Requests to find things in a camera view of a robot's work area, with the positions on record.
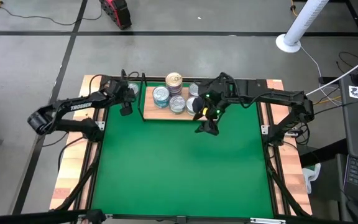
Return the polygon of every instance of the red power tool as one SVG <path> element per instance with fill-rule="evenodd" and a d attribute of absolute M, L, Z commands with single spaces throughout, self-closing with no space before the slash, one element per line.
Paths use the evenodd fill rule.
<path fill-rule="evenodd" d="M 111 17 L 117 26 L 124 30 L 132 25 L 131 15 L 125 0 L 99 0 L 102 9 Z"/>

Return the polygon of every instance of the stacked cans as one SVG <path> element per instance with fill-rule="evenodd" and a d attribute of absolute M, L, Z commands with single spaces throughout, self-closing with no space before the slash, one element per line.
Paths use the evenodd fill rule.
<path fill-rule="evenodd" d="M 198 85 L 195 83 L 189 86 L 189 97 L 191 96 L 198 96 Z"/>
<path fill-rule="evenodd" d="M 186 100 L 182 96 L 173 96 L 169 101 L 169 108 L 175 114 L 181 114 L 184 112 L 186 106 Z"/>
<path fill-rule="evenodd" d="M 135 96 L 137 97 L 137 95 L 139 94 L 139 87 L 137 86 L 136 83 L 128 83 L 128 88 L 133 89 Z"/>
<path fill-rule="evenodd" d="M 192 116 L 196 115 L 196 113 L 193 111 L 193 102 L 195 98 L 196 96 L 191 96 L 186 101 L 186 111 L 189 115 Z"/>
<path fill-rule="evenodd" d="M 165 86 L 157 86 L 153 90 L 153 100 L 156 107 L 162 109 L 169 105 L 169 91 Z"/>
<path fill-rule="evenodd" d="M 180 95 L 182 88 L 182 78 L 179 73 L 173 72 L 165 78 L 165 83 L 171 95 Z"/>

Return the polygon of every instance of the wooden table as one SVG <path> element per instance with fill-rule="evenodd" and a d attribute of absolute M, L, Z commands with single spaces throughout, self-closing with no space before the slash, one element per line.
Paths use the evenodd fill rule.
<path fill-rule="evenodd" d="M 83 83 L 80 89 L 80 96 L 86 96 L 89 92 L 89 83 L 93 76 L 85 75 L 83 79 Z M 98 91 L 100 86 L 101 77 L 96 77 L 91 84 L 91 91 Z M 283 90 L 283 83 L 281 80 L 267 80 L 267 86 L 269 88 L 274 88 L 277 90 Z M 262 113 L 264 117 L 264 124 L 269 124 L 266 105 L 264 103 L 261 104 Z M 287 114 L 288 107 L 280 106 L 280 105 L 271 105 L 273 120 L 277 124 L 279 123 Z M 98 121 L 101 121 L 103 118 L 104 110 L 99 110 Z M 92 118 L 94 115 L 94 109 L 88 108 L 85 110 L 79 110 L 74 113 L 74 120 L 81 121 L 85 118 Z M 81 133 L 69 133 L 67 143 L 81 136 Z M 295 139 L 291 137 L 285 137 L 286 142 L 292 143 L 296 145 Z M 66 148 L 63 158 L 62 164 L 60 166 L 60 172 L 58 173 L 55 190 L 53 192 L 52 201 L 50 203 L 50 208 L 58 207 L 64 199 L 70 194 L 70 192 L 74 189 L 75 185 L 78 183 L 80 178 L 82 164 L 85 158 L 85 150 L 88 141 L 86 139 L 82 139 L 78 141 L 76 144 L 71 145 Z M 89 161 L 93 160 L 94 151 L 96 150 L 97 144 L 92 144 L 91 156 Z M 311 207 L 308 198 L 308 194 L 306 192 L 306 185 L 302 174 L 302 168 L 300 164 L 298 151 L 287 144 L 279 147 L 280 158 L 282 162 L 282 170 L 283 176 L 285 179 L 285 185 L 287 189 L 291 192 L 295 200 L 301 205 L 304 211 L 311 214 Z M 274 159 L 272 159 L 273 166 L 276 166 Z M 82 193 L 82 200 L 80 203 L 80 209 L 84 209 L 86 198 L 88 196 L 89 182 L 84 186 Z M 284 214 L 284 206 L 282 195 L 280 193 L 279 188 L 275 184 L 275 194 L 277 199 L 277 208 L 279 214 Z"/>

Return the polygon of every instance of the wooden board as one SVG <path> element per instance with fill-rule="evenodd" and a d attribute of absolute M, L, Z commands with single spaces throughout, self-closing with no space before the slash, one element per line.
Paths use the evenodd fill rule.
<path fill-rule="evenodd" d="M 92 78 L 92 75 L 85 75 L 80 95 L 86 96 L 89 92 L 89 81 Z M 97 77 L 92 82 L 91 91 L 97 91 L 100 84 L 100 77 Z M 277 90 L 283 90 L 283 83 L 281 80 L 267 80 L 267 86 L 269 88 L 274 88 Z M 279 123 L 287 114 L 288 107 L 280 105 L 271 105 L 273 120 L 274 123 Z M 94 109 L 86 109 L 76 111 L 74 114 L 74 119 L 82 120 L 87 117 L 92 117 Z M 269 124 L 267 118 L 266 107 L 262 104 L 262 113 L 264 117 L 264 123 Z M 103 110 L 99 111 L 98 120 L 100 121 L 103 116 Z M 70 133 L 67 142 L 71 142 L 79 136 L 78 133 Z M 295 139 L 290 137 L 285 137 L 285 141 L 296 145 Z M 55 185 L 55 191 L 52 196 L 52 201 L 50 208 L 56 208 L 59 206 L 64 199 L 70 194 L 75 185 L 78 183 L 80 177 L 81 166 L 85 155 L 86 149 L 86 140 L 79 141 L 77 144 L 74 144 L 68 147 L 63 155 L 62 164 L 58 178 Z M 300 164 L 298 151 L 290 145 L 280 146 L 280 157 L 283 167 L 283 174 L 285 179 L 285 185 L 294 196 L 295 200 L 301 205 L 301 207 L 311 214 L 311 207 L 306 192 L 306 185 L 302 174 L 302 168 Z M 96 144 L 93 144 L 91 158 L 93 159 L 94 151 L 96 149 Z M 80 209 L 85 208 L 86 197 L 89 190 L 89 181 L 84 186 L 82 201 L 80 203 Z M 277 198 L 277 207 L 279 214 L 284 214 L 282 197 L 280 190 L 277 185 L 275 185 L 275 193 Z"/>
<path fill-rule="evenodd" d="M 87 96 L 89 94 L 89 84 L 93 75 L 85 75 L 81 90 L 80 96 Z M 91 92 L 98 91 L 100 86 L 101 77 L 96 77 L 92 81 Z M 81 121 L 85 118 L 92 118 L 94 113 L 93 108 L 78 110 L 74 112 L 74 120 Z M 102 119 L 103 110 L 100 110 L 98 119 Z M 82 134 L 79 132 L 69 133 L 67 138 L 67 143 L 72 142 L 73 140 L 81 137 Z M 88 143 L 87 139 L 82 139 L 71 146 L 65 149 L 62 157 L 62 163 L 60 165 L 60 170 L 57 176 L 55 190 L 53 191 L 52 199 L 50 202 L 50 209 L 56 208 L 63 203 L 63 201 L 68 197 L 70 192 L 74 189 L 75 185 L 78 183 L 80 179 L 80 173 L 82 164 L 85 158 L 85 149 L 86 144 Z M 93 144 L 93 150 L 96 149 L 96 144 Z"/>
<path fill-rule="evenodd" d="M 188 114 L 187 111 L 184 111 L 181 114 L 174 114 L 170 110 L 169 107 L 166 108 L 158 108 L 154 104 L 153 100 L 153 91 L 155 86 L 148 86 L 146 88 L 146 94 L 144 99 L 144 119 L 169 119 L 169 120 L 193 120 L 193 116 Z M 189 88 L 183 87 L 181 90 L 181 95 L 187 101 L 189 98 Z M 200 121 L 205 121 L 206 118 L 202 117 L 199 119 Z"/>
<path fill-rule="evenodd" d="M 283 90 L 283 83 L 281 80 L 267 80 L 267 87 Z M 275 124 L 281 122 L 288 114 L 289 110 L 287 106 L 281 105 L 271 105 L 273 120 Z M 266 105 L 262 103 L 262 114 L 264 117 L 264 124 L 269 124 L 269 119 L 267 117 Z M 284 137 L 284 141 L 293 144 L 296 146 L 295 138 L 291 138 L 289 136 Z M 273 148 L 269 147 L 270 155 L 273 155 Z M 285 186 L 290 191 L 295 200 L 301 205 L 302 209 L 312 214 L 309 196 L 306 191 L 305 179 L 302 173 L 301 162 L 299 158 L 298 150 L 289 144 L 284 144 L 279 147 L 279 153 L 283 168 Z M 274 159 L 271 160 L 273 166 L 276 168 L 276 164 Z M 276 184 L 275 185 L 275 193 L 277 199 L 277 208 L 279 214 L 284 214 L 283 208 L 283 200 L 280 189 Z M 291 214 L 295 215 L 294 211 L 291 208 Z"/>

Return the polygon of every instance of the wooden tray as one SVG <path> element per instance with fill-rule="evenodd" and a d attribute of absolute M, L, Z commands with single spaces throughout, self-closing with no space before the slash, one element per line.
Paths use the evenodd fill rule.
<path fill-rule="evenodd" d="M 144 112 L 143 116 L 144 119 L 168 119 L 168 120 L 186 120 L 191 121 L 193 119 L 193 116 L 189 115 L 185 109 L 185 111 L 181 114 L 174 114 L 169 106 L 160 109 L 155 106 L 154 100 L 153 100 L 153 90 L 156 86 L 148 86 L 146 88 L 146 96 L 144 99 Z M 185 100 L 187 100 L 189 94 L 189 88 L 183 87 L 181 90 L 181 95 L 184 97 Z M 205 121 L 206 118 L 202 117 L 199 119 L 199 121 Z"/>

